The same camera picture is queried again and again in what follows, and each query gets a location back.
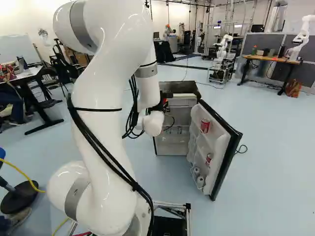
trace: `shoe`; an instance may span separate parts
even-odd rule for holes
[[[34,112],[25,112],[26,117],[31,118],[34,116]]]
[[[24,121],[23,123],[18,123],[16,121],[10,121],[9,124],[13,126],[22,126],[22,125],[25,125],[26,122]]]
[[[31,214],[32,209],[30,207],[24,209],[23,211],[10,215],[8,217],[8,220],[11,221],[11,226],[10,228],[6,231],[6,235],[9,236],[12,234],[16,228],[18,228]]]

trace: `robot cart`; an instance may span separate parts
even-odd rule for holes
[[[161,209],[164,213],[169,213],[173,217],[155,215],[152,236],[191,236],[190,203],[154,202],[153,205],[155,212]],[[67,236],[73,236],[77,225],[77,222],[72,222]]]

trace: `mini fridge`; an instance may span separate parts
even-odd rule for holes
[[[196,187],[215,201],[243,136],[204,100],[195,81],[160,82],[165,119],[156,155],[185,156]]]

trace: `wooden desk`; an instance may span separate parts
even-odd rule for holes
[[[255,56],[246,55],[243,57],[250,60],[268,60],[268,61],[282,62],[282,63],[288,63],[288,64],[295,64],[295,65],[301,64],[301,61],[299,60],[289,60],[288,58],[264,57],[264,56],[259,56],[259,55],[255,55]]]
[[[282,89],[278,92],[278,95],[282,95],[283,92],[285,91],[285,87],[288,83],[288,80],[292,74],[292,71],[293,71],[293,68],[295,65],[300,65],[302,62],[299,61],[299,60],[289,60],[288,58],[278,58],[278,57],[264,57],[264,56],[259,56],[259,55],[245,55],[243,56],[244,58],[247,59],[246,61],[246,64],[244,66],[244,72],[243,72],[243,75],[242,75],[242,79],[241,81],[237,84],[237,85],[242,85],[246,82],[249,81],[249,79],[245,79],[246,77],[246,74],[250,68],[250,62],[251,60],[266,60],[266,61],[275,61],[275,62],[280,62],[280,63],[286,63],[290,66],[290,70],[289,70],[289,73],[283,83],[283,86],[282,86]]]
[[[30,87],[28,86],[28,83],[30,81],[38,78],[37,75],[41,71],[42,67],[43,66],[31,67],[29,71],[24,71],[23,73],[18,74],[17,78],[15,78],[14,80],[10,80],[10,83],[12,85],[21,87],[21,89],[23,90],[23,92],[25,94],[25,99],[27,99],[34,106],[35,111],[37,111],[39,113],[40,117],[45,122],[43,125],[25,132],[25,135],[34,133],[36,131],[42,130],[44,128],[53,126],[55,124],[58,124],[58,123],[61,123],[64,121],[63,119],[51,120],[49,118],[49,116],[46,114],[46,112],[44,111],[44,109],[42,108],[42,106],[40,105],[39,101],[34,96]]]

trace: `computer monitor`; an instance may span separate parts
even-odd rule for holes
[[[253,25],[251,32],[264,32],[264,25]]]
[[[153,33],[153,38],[159,38],[159,32],[154,32]]]

